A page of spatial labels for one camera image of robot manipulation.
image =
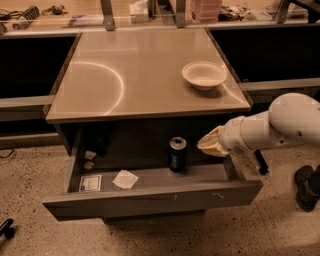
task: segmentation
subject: floor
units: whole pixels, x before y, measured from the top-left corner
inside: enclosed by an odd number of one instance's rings
[[[320,164],[320,148],[262,154],[270,170],[265,176],[252,157],[240,160],[246,179],[264,184],[249,206],[106,225],[101,219],[58,222],[42,205],[43,197],[63,191],[63,146],[16,148],[0,159],[0,220],[13,218],[16,229],[11,240],[0,238],[0,255],[319,255],[320,207],[299,209],[293,174]]]

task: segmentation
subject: black can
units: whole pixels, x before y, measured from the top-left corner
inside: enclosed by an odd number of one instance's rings
[[[186,166],[187,141],[174,137],[169,142],[168,166],[173,172],[180,172]]]

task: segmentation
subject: stacked containers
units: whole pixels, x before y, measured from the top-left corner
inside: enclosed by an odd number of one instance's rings
[[[222,0],[190,0],[190,16],[197,23],[218,21]]]

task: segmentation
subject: can lid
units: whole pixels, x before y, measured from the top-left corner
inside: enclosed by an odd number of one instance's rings
[[[182,137],[173,137],[170,140],[170,147],[176,150],[184,149],[187,146],[187,141]]]

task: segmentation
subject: open drawer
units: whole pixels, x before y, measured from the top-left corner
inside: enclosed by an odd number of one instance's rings
[[[250,204],[262,182],[246,181],[234,168],[235,159],[207,156],[196,147],[212,125],[212,119],[201,117],[81,124],[64,193],[44,198],[43,204],[58,220],[113,219]],[[168,142],[174,136],[188,142],[187,167],[180,173],[167,167]],[[87,150],[98,152],[91,170],[84,168],[89,161],[84,158]],[[112,182],[122,169],[139,177],[131,189]],[[81,180],[88,176],[99,183],[99,191],[81,192]]]

